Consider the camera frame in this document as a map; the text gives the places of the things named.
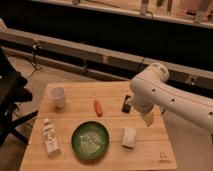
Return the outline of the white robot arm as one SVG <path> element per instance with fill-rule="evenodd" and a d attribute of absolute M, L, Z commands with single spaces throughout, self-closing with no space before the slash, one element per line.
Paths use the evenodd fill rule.
<path fill-rule="evenodd" d="M 129 103 L 143 116 L 159 105 L 213 134 L 213 99 L 172 87 L 168 78 L 165 65 L 150 64 L 131 79 Z"/>

